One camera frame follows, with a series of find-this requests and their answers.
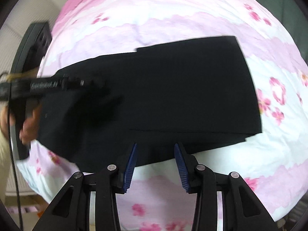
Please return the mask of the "cream sleeve left forearm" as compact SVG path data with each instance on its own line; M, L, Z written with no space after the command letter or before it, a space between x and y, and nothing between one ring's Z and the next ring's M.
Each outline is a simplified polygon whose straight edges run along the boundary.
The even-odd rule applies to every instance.
M11 166L9 142L1 132L0 140L0 197L5 201L7 180Z

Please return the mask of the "person's left hand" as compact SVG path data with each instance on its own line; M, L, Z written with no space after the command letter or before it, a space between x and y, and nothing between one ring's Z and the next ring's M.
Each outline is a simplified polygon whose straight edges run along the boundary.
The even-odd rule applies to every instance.
M20 130L19 133L19 139L21 140L22 144L29 144L31 141L38 137L41 110L42 105L39 104L32 111L32 115L24 121L23 128L22 130ZM4 106L1 110L1 132L4 135L5 139L9 140L7 113L8 106Z

